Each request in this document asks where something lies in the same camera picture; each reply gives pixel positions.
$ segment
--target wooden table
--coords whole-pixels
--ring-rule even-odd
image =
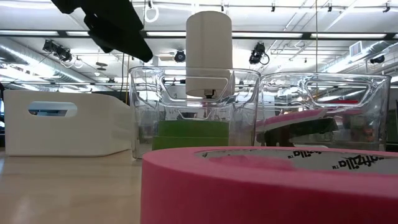
[[[0,152],[0,223],[139,223],[141,163],[106,157],[7,157]]]

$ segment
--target clear plastic bin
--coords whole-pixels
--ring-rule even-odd
[[[331,73],[264,76],[256,145],[383,151],[390,80]]]
[[[135,158],[158,149],[254,144],[259,73],[185,67],[129,73]]]

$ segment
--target white cylinder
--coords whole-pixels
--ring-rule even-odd
[[[187,94],[205,97],[214,93],[212,98],[220,96],[227,85],[224,96],[234,94],[234,77],[227,70],[200,71],[196,68],[232,69],[232,24],[231,19],[221,12],[205,11],[190,16],[187,20]],[[191,77],[224,78],[191,78]]]

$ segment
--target ceiling light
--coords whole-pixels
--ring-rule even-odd
[[[13,7],[18,9],[56,9],[52,2],[43,1],[0,1],[0,6]]]
[[[71,83],[57,83],[58,85],[70,85]],[[73,83],[72,85],[90,85],[91,83]]]
[[[122,83],[94,83],[94,85],[103,85],[103,86],[120,86]]]
[[[233,37],[253,37],[253,38],[301,38],[303,34],[300,33],[274,33],[274,32],[233,32]]]
[[[166,32],[147,32],[147,36],[148,37],[185,37],[187,36],[186,32],[170,32],[170,31],[166,31]]]
[[[67,31],[68,35],[74,36],[89,36],[87,31]]]
[[[58,36],[57,31],[36,31],[36,30],[0,30],[1,35],[51,35]]]
[[[391,78],[391,83],[398,81],[398,76],[394,76]]]
[[[38,88],[31,86],[31,85],[27,85],[27,84],[22,84],[21,87],[27,89],[27,90],[33,90],[33,91],[39,91]]]
[[[384,38],[387,34],[318,34],[318,38],[364,38],[364,39],[378,39]],[[317,38],[317,34],[311,34],[311,38]]]
[[[2,84],[15,83],[17,85],[29,84],[29,85],[51,85],[50,82],[1,82]]]

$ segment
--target green block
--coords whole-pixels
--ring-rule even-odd
[[[229,123],[221,121],[160,121],[158,136],[193,138],[228,138]]]
[[[176,147],[228,146],[229,138],[154,137],[152,150]]]
[[[160,121],[152,150],[176,147],[227,146],[229,123],[220,121]]]

